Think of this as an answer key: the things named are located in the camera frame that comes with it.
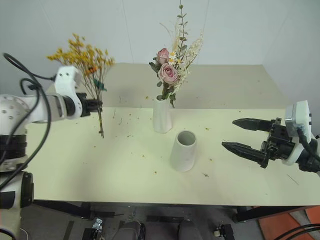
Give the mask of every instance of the floor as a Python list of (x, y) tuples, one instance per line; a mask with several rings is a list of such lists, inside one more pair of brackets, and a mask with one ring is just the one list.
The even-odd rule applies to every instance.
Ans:
[[(236, 240), (263, 240), (256, 221), (233, 223), (235, 210), (223, 206), (197, 207), (157, 207), (157, 206), (107, 206), (97, 203), (92, 206), (96, 211), (115, 212), (114, 218), (104, 219), (104, 238), (111, 240), (121, 221), (138, 220), (146, 226), (147, 240), (177, 239), (178, 223), (147, 221), (147, 216), (183, 217), (192, 220), (198, 227), (203, 240), (222, 240), (213, 236), (213, 230), (221, 223), (231, 224)], [(91, 228), (93, 221), (70, 216), (65, 213), (37, 205), (25, 207), (21, 212), (21, 227), (29, 233), (29, 240), (81, 240), (85, 228)], [(68, 224), (74, 221), (69, 238), (64, 237)], [(18, 240), (26, 240), (21, 231)]]

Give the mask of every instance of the black metal frame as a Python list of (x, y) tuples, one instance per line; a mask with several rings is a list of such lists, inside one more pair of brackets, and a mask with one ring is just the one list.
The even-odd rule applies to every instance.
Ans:
[(94, 218), (113, 218), (116, 216), (114, 211), (91, 210), (90, 202), (82, 202), (81, 206), (76, 206), (65, 201), (34, 200), (33, 204), (83, 219), (92, 220)]
[(237, 214), (233, 216), (234, 222), (262, 219), (278, 214), (290, 213), (311, 208), (313, 206), (258, 206), (250, 210), (237, 208)]

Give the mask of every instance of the table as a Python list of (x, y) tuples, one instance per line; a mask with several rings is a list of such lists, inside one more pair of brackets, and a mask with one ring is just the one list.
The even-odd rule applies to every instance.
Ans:
[[(320, 204), (319, 177), (298, 165), (270, 161), (267, 169), (221, 146), (240, 142), (260, 149), (267, 133), (232, 124), (239, 118), (270, 120), (282, 109), (171, 109), (173, 129), (152, 127), (150, 108), (103, 108), (104, 139), (96, 114), (53, 122), (50, 135), (27, 169), (38, 200), (230, 205), (300, 206)], [(28, 125), (28, 154), (45, 124)], [(190, 130), (198, 142), (192, 170), (170, 167), (169, 156), (179, 131)]]

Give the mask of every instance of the white vase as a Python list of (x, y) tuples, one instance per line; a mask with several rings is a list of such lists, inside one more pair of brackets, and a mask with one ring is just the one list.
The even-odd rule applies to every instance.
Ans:
[(179, 171), (186, 172), (193, 168), (196, 161), (197, 139), (193, 132), (182, 131), (174, 140), (170, 164)]
[(169, 112), (168, 100), (161, 99), (161, 95), (154, 99), (153, 104), (153, 129), (157, 133), (164, 134), (172, 129), (172, 120)]

